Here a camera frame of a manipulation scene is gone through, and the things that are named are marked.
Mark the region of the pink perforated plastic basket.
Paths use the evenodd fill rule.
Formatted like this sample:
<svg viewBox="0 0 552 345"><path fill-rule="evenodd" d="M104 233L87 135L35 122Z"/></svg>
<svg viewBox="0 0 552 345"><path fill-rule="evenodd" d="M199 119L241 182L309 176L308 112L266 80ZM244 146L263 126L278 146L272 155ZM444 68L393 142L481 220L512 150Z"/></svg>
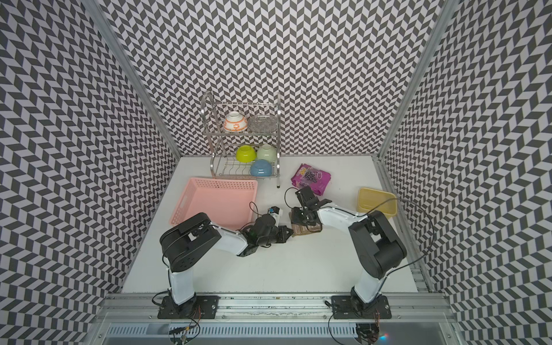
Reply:
<svg viewBox="0 0 552 345"><path fill-rule="evenodd" d="M169 224L176 226L204 213L215 224L237 231L254 218L250 203L256 200L257 188L255 180L190 178Z"/></svg>

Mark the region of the lime green bowl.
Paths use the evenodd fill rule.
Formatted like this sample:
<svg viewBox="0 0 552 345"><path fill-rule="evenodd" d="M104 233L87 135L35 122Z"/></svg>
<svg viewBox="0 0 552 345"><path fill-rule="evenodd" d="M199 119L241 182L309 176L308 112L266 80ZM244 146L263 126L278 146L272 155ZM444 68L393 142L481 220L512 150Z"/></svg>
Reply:
<svg viewBox="0 0 552 345"><path fill-rule="evenodd" d="M242 145L236 152L236 159L241 163L254 162L257 159L257 152L250 145Z"/></svg>

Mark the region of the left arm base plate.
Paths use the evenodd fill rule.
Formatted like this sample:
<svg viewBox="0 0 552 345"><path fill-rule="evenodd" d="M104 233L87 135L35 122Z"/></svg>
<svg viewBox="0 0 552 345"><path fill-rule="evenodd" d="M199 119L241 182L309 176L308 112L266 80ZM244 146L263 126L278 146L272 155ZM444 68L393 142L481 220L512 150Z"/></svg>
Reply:
<svg viewBox="0 0 552 345"><path fill-rule="evenodd" d="M158 319L215 319L219 307L219 296L197 296L178 305L171 296L162 299Z"/></svg>

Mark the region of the pale green bowl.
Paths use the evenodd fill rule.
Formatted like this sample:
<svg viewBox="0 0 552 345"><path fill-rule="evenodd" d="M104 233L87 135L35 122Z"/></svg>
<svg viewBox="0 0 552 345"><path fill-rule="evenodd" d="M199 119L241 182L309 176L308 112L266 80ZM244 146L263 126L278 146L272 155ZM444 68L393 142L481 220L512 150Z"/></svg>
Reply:
<svg viewBox="0 0 552 345"><path fill-rule="evenodd" d="M277 150L269 144L260 145L257 149L257 160L275 163L277 161Z"/></svg>

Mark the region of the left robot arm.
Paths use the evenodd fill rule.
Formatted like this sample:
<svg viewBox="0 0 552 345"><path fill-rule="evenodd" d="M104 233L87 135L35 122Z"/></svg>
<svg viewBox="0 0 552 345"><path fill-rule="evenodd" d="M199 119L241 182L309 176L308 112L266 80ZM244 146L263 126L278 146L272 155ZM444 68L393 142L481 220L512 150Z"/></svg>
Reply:
<svg viewBox="0 0 552 345"><path fill-rule="evenodd" d="M285 244L293 230L279 221L279 214L263 214L240 230L232 231L215 224L201 212L166 231L160 238L160 245L162 263L168 270L171 301L182 307L195 298L193 267L210 250L247 257L260 247Z"/></svg>

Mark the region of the striped brown square dishcloth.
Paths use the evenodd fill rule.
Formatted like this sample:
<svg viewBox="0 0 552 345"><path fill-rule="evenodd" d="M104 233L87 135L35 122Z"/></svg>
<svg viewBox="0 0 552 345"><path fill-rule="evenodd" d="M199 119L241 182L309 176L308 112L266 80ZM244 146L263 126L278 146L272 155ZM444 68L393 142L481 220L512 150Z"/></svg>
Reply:
<svg viewBox="0 0 552 345"><path fill-rule="evenodd" d="M316 222L313 212L303 211L299 207L291 209L290 222L295 236L315 234L323 229L323 226Z"/></svg>

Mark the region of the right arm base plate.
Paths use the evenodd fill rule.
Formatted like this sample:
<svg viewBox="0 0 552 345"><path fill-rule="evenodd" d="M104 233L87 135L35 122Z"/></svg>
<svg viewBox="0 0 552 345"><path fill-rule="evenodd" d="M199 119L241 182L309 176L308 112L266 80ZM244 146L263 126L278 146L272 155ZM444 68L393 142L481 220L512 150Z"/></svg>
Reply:
<svg viewBox="0 0 552 345"><path fill-rule="evenodd" d="M370 303L364 303L353 296L332 296L330 300L335 319L379 319L388 320L392 313L386 296L378 296Z"/></svg>

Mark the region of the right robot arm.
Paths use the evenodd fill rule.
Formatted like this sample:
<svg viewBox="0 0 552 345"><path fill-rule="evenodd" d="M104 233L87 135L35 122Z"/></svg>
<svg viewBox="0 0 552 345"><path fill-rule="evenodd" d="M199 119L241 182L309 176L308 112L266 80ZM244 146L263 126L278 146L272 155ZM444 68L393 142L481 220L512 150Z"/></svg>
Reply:
<svg viewBox="0 0 552 345"><path fill-rule="evenodd" d="M373 304L390 273L399 269L408 254L386 215L376 209L364 214L346 210L329 199L320 200L308 186L297 189L295 195L300 205L292 208L292 224L331 227L349 234L363 269L351 291L352 303L360 310Z"/></svg>

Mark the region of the clear glass plate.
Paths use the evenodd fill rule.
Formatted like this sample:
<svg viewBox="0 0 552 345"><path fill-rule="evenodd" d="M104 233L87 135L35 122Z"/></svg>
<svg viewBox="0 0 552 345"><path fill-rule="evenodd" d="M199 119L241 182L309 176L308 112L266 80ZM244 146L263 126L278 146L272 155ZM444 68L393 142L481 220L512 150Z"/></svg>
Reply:
<svg viewBox="0 0 552 345"><path fill-rule="evenodd" d="M252 116L247 123L251 133L268 135L277 130L278 120L276 116Z"/></svg>

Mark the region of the yellow plastic tray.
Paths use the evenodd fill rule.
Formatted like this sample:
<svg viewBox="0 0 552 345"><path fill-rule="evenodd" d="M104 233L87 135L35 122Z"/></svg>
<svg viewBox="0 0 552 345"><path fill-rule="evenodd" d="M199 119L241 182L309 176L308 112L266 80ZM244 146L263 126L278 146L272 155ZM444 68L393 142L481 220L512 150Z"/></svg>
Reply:
<svg viewBox="0 0 552 345"><path fill-rule="evenodd" d="M356 204L356 210L363 214L375 210L391 218L398 213L398 200L395 195L373 188L360 188Z"/></svg>

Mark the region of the metal two-tier dish rack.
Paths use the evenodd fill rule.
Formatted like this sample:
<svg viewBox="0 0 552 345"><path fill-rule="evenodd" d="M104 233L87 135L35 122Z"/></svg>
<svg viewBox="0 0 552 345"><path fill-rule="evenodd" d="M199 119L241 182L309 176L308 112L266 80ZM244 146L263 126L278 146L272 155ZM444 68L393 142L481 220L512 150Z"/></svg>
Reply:
<svg viewBox="0 0 552 345"><path fill-rule="evenodd" d="M210 155L210 174L212 178L226 180L250 180L251 162L241 163L236 159L236 152L242 145L250 145L258 149L260 145L269 144L277 150L277 161L273 164L273 174L268 179L276 181L276 187L281 183L282 155L282 115L283 98L280 94L273 101L216 101L214 95L207 91L201 97L200 116L203 124L203 134L208 143ZM248 128L244 132L226 132L223 128L224 117L232 111L243 114L247 120L252 116L276 116L277 130L272 134L254 134Z"/></svg>

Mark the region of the magenta snack bag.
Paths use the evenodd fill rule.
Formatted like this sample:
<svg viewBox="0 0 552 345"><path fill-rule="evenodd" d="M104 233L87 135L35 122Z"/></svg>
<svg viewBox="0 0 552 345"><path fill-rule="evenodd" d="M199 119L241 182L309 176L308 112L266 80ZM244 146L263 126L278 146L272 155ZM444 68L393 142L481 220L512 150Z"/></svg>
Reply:
<svg viewBox="0 0 552 345"><path fill-rule="evenodd" d="M301 164L290 180L293 187L301 189L308 186L314 194L322 196L331 181L331 174L311 165Z"/></svg>

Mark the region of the aluminium front rail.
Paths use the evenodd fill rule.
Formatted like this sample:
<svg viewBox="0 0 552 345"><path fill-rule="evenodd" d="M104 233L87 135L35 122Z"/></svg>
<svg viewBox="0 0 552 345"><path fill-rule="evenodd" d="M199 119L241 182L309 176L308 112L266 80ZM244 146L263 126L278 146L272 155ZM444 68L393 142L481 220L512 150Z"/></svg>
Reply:
<svg viewBox="0 0 552 345"><path fill-rule="evenodd" d="M162 321L158 311L161 293L121 293L107 296L96 320L108 317L121 320ZM219 296L215 319L207 321L322 321L335 319L330 300L337 293L203 293ZM454 314L440 293L386 293L392 318L388 322L454 321Z"/></svg>

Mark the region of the blue bowl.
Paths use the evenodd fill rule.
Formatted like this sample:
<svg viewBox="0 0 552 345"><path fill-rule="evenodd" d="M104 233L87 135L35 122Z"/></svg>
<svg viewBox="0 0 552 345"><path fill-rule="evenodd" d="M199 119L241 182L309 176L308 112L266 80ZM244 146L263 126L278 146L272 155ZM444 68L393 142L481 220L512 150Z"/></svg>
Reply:
<svg viewBox="0 0 552 345"><path fill-rule="evenodd" d="M273 174L273 164L267 160L256 160L250 167L250 175L254 177L268 177Z"/></svg>

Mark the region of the white orange patterned bowl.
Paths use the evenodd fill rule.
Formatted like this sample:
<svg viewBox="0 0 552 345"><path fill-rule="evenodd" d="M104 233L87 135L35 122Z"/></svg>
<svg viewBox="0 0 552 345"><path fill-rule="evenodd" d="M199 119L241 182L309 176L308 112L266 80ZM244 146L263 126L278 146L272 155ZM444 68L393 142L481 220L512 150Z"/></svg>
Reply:
<svg viewBox="0 0 552 345"><path fill-rule="evenodd" d="M226 132L244 132L248 128L247 118L240 112L229 112L224 119L223 128Z"/></svg>

